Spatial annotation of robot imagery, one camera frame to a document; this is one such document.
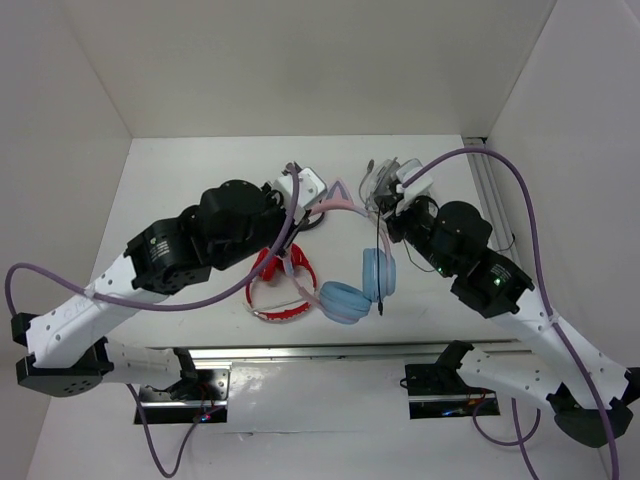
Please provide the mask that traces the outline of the pink blue cat-ear headphones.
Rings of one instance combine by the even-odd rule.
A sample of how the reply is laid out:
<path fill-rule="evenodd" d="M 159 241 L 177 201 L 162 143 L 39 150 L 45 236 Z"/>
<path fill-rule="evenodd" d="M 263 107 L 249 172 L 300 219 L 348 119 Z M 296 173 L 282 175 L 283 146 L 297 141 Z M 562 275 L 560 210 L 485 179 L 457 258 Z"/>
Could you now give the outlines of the pink blue cat-ear headphones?
<path fill-rule="evenodd" d="M 331 184 L 322 201 L 314 206 L 312 212 L 326 213 L 333 210 L 357 214 L 375 227 L 376 246 L 362 250 L 359 287 L 339 281 L 326 281 L 320 285 L 316 293 L 312 293 L 293 277 L 292 266 L 288 260 L 289 251 L 282 260 L 289 280 L 313 307 L 336 323 L 354 325 L 369 315 L 372 306 L 377 306 L 380 314 L 384 312 L 384 300 L 396 290 L 396 262 L 391 252 L 389 237 L 381 226 L 380 217 L 356 205 L 348 188 L 340 180 Z"/>

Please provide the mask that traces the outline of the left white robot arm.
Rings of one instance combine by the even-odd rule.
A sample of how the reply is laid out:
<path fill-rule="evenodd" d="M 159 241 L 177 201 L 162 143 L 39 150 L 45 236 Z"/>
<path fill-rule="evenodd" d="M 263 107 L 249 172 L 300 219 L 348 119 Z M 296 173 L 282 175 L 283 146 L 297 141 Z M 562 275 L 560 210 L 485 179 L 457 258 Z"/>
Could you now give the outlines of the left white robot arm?
<path fill-rule="evenodd" d="M 214 305 L 249 284 L 188 304 L 168 304 L 183 289 L 209 280 L 268 248 L 279 253 L 304 210 L 298 175 L 258 187 L 230 180 L 205 191 L 176 217 L 153 222 L 93 282 L 79 287 L 54 276 L 72 297 L 49 312 L 13 312 L 11 331 L 27 354 L 16 365 L 19 386 L 51 397 L 83 394 L 103 382 L 140 384 L 189 397 L 203 377 L 188 350 L 117 342 L 110 333 L 141 311 L 184 312 Z"/>

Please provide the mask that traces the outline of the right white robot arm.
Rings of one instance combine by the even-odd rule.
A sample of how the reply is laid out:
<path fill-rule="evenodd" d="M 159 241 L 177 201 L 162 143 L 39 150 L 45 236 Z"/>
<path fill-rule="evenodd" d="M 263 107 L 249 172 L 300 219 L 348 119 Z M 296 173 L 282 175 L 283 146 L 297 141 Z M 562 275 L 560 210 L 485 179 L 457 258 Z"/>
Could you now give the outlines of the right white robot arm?
<path fill-rule="evenodd" d="M 406 208 L 400 203 L 397 195 L 375 202 L 391 240 L 411 245 L 453 280 L 451 292 L 461 303 L 507 330 L 538 360 L 533 368 L 517 367 L 454 341 L 438 360 L 440 387 L 487 387 L 525 400 L 591 448 L 624 435 L 633 419 L 629 406 L 639 398 L 638 369 L 617 364 L 566 320 L 548 315 L 531 278 L 489 248 L 492 227 L 473 205 L 451 201 L 433 210 L 426 195 Z"/>

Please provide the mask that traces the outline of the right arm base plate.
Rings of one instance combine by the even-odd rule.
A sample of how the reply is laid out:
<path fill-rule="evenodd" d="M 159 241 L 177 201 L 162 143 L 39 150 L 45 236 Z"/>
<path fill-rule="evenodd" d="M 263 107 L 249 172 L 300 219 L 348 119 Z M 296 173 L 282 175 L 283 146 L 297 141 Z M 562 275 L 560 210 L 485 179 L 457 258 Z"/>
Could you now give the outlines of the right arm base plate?
<path fill-rule="evenodd" d="M 494 391 L 467 386 L 459 376 L 437 364 L 407 364 L 399 385 L 408 394 L 411 420 L 499 416 Z"/>

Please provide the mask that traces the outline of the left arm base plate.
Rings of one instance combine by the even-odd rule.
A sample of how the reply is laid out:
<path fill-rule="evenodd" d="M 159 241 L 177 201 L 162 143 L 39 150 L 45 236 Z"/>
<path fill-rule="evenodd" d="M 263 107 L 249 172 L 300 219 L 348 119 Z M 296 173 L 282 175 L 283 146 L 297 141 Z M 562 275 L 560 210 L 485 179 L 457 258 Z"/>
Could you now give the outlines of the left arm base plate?
<path fill-rule="evenodd" d="M 205 363 L 198 367 L 199 382 L 185 393 L 145 386 L 138 389 L 149 425 L 223 424 L 228 417 L 230 362 Z"/>

